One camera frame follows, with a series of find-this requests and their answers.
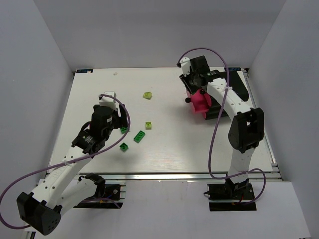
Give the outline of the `light green square lego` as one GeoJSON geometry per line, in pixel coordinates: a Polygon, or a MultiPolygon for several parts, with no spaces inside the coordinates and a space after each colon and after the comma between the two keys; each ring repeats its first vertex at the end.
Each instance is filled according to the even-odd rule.
{"type": "Polygon", "coordinates": [[[145,122],[145,129],[146,130],[152,129],[152,122],[151,121],[145,122]]]}

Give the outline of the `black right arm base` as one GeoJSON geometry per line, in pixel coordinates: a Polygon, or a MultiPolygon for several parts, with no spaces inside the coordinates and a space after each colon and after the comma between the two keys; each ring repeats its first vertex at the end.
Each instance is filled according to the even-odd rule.
{"type": "Polygon", "coordinates": [[[243,212],[256,211],[253,187],[249,183],[246,187],[233,191],[228,183],[208,184],[207,191],[203,193],[209,201],[211,212],[243,212]]]}

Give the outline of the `green upturned long lego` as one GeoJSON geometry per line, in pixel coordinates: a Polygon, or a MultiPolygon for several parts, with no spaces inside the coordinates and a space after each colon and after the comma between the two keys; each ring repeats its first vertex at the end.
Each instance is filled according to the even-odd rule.
{"type": "Polygon", "coordinates": [[[137,135],[134,137],[134,142],[136,143],[140,143],[141,140],[144,138],[144,136],[146,135],[145,132],[143,132],[142,130],[140,130],[137,135]]]}

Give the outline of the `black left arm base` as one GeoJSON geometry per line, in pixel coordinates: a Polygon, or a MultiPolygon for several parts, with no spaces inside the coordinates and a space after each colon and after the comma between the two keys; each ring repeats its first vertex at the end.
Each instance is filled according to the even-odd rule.
{"type": "Polygon", "coordinates": [[[82,209],[120,209],[125,198],[126,186],[124,184],[110,184],[102,179],[100,175],[90,174],[79,176],[78,183],[82,179],[93,180],[98,183],[96,193],[82,200],[74,208],[82,209]]]}

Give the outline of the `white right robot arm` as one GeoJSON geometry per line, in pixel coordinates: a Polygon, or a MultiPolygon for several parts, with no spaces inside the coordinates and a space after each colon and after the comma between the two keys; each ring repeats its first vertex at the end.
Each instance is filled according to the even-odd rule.
{"type": "Polygon", "coordinates": [[[228,140],[233,153],[226,181],[235,189],[245,187],[251,157],[264,138],[264,112],[247,104],[248,92],[236,71],[212,71],[205,56],[182,57],[177,65],[187,90],[186,102],[192,103],[194,111],[230,118],[228,140]]]}

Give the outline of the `green upturned square lego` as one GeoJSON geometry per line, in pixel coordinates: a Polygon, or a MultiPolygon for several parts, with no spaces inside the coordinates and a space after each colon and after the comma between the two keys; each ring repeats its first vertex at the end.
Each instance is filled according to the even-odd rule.
{"type": "Polygon", "coordinates": [[[128,149],[129,149],[129,146],[128,146],[126,143],[123,142],[123,143],[120,145],[120,150],[121,150],[122,152],[126,152],[128,149]]]}

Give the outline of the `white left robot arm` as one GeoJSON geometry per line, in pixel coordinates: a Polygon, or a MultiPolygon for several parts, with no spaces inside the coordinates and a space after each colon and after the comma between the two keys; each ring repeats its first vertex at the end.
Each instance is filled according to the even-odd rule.
{"type": "Polygon", "coordinates": [[[71,208],[83,201],[99,201],[112,194],[105,179],[95,173],[79,177],[77,185],[67,188],[79,171],[105,147],[111,132],[128,125],[122,105],[118,108],[95,105],[93,110],[91,120],[72,141],[62,167],[55,168],[29,194],[22,192],[17,198],[20,218],[44,236],[55,230],[61,217],[71,208]]]}

